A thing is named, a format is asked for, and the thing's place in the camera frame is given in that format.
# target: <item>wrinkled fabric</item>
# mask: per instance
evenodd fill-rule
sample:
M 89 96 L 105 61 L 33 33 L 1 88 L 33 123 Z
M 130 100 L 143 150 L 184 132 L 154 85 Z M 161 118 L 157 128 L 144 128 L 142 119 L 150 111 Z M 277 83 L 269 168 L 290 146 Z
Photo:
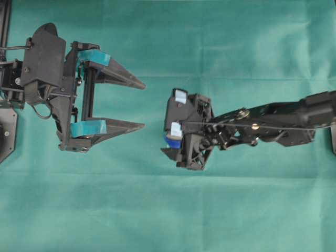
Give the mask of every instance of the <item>wrinkled fabric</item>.
M 96 85 L 93 116 L 146 126 L 61 152 L 52 119 L 18 111 L 0 165 L 0 251 L 336 250 L 328 130 L 302 146 L 215 150 L 202 172 L 160 151 L 175 87 L 210 97 L 215 115 L 335 90 L 335 19 L 333 0 L 13 0 L 9 46 L 48 22 L 67 50 L 99 44 L 147 88 Z

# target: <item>blue tape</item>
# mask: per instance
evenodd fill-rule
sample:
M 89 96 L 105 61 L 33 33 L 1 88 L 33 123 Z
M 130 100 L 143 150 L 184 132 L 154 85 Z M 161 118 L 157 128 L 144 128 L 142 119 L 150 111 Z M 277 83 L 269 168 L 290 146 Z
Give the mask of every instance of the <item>blue tape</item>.
M 92 61 L 107 67 L 111 59 L 110 55 L 97 49 L 79 51 L 77 56 L 77 67 L 84 61 Z
M 165 139 L 166 143 L 169 145 L 170 148 L 179 149 L 181 147 L 180 140 L 172 140 L 167 138 L 166 136 L 164 136 L 163 138 Z
M 106 120 L 92 120 L 72 123 L 71 136 L 77 138 L 82 135 L 106 134 Z

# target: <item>white tab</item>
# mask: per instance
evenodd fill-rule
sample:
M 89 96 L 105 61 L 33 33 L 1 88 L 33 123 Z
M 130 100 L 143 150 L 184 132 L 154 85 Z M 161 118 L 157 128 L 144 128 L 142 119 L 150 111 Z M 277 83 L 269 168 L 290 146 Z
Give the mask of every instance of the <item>white tab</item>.
M 172 122 L 172 126 L 170 129 L 170 135 L 173 137 L 182 137 L 181 125 L 177 122 Z
M 175 101 L 185 104 L 187 102 L 187 93 L 176 89 L 175 90 Z

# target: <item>metal rod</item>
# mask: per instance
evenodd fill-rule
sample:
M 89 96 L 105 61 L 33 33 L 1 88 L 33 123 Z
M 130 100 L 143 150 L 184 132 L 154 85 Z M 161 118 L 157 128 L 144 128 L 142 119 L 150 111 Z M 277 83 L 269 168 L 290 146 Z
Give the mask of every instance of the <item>metal rod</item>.
M 93 112 L 93 98 L 95 92 L 95 78 L 96 70 L 93 68 L 87 69 L 85 76 L 85 85 L 84 85 L 84 95 L 83 95 L 83 106 L 82 106 L 82 121 L 85 121 L 87 118 L 92 117 Z

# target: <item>teal tape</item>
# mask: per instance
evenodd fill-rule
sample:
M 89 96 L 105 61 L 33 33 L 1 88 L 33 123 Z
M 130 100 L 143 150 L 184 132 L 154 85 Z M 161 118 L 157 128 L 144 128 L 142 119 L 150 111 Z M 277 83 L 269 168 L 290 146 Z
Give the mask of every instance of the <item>teal tape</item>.
M 82 135 L 106 134 L 106 120 L 92 120 L 72 123 L 71 136 L 77 138 Z
M 111 59 L 110 55 L 97 49 L 79 51 L 77 56 L 77 67 L 84 61 L 92 61 L 107 67 Z

